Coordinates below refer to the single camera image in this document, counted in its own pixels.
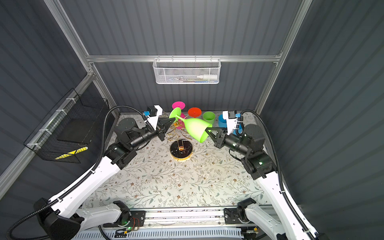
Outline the blue wine glass front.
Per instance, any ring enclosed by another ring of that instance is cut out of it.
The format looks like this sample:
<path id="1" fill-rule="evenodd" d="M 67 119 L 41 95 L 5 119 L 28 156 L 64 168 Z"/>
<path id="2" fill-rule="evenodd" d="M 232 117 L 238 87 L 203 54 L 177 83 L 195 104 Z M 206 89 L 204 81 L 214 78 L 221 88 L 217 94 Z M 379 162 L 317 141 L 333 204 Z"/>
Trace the blue wine glass front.
<path id="1" fill-rule="evenodd" d="M 219 128 L 227 128 L 227 120 L 224 119 L 223 114 L 219 115 L 218 127 Z"/>

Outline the light green wine glass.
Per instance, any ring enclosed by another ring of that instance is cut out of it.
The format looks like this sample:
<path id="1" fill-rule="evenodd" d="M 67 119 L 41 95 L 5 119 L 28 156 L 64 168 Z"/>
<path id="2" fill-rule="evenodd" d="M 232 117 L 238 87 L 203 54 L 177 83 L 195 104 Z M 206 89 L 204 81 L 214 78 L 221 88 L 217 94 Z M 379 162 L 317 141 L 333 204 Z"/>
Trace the light green wine glass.
<path id="1" fill-rule="evenodd" d="M 214 112 L 203 113 L 203 120 L 211 125 L 215 123 L 216 114 Z"/>

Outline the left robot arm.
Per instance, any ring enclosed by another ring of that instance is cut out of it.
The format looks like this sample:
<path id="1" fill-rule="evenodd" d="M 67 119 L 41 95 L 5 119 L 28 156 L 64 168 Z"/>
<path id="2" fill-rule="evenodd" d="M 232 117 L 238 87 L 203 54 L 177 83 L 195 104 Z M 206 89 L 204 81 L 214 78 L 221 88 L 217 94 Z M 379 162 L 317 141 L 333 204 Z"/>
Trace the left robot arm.
<path id="1" fill-rule="evenodd" d="M 34 205 L 35 209 L 50 204 L 50 207 L 37 214 L 48 238 L 71 240 L 78 232 L 104 224 L 118 225 L 121 228 L 132 227 L 135 224 L 134 217 L 121 201 L 93 209 L 82 210 L 80 206 L 107 179 L 124 169 L 137 156 L 140 146 L 156 137 L 164 140 L 174 121 L 175 118 L 159 118 L 154 132 L 150 132 L 148 127 L 136 130 L 130 128 L 130 132 L 136 132 L 134 138 L 110 145 L 103 151 L 100 162 L 87 173 L 49 200 L 38 200 Z"/>

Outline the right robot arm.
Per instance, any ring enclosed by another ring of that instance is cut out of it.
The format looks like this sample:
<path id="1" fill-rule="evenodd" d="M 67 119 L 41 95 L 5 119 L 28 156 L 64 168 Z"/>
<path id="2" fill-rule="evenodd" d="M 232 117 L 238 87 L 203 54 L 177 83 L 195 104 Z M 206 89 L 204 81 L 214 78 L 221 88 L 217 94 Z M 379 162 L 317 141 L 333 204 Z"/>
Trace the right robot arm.
<path id="1" fill-rule="evenodd" d="M 289 192 L 284 188 L 278 168 L 263 150 L 265 136 L 254 124 L 243 129 L 243 135 L 228 134 L 225 128 L 207 128 L 207 134 L 217 148 L 227 147 L 239 153 L 239 161 L 270 200 L 277 218 L 273 218 L 255 200 L 240 201 L 236 217 L 243 223 L 252 222 L 272 240 L 326 240 L 328 236 L 318 232 L 299 209 Z"/>

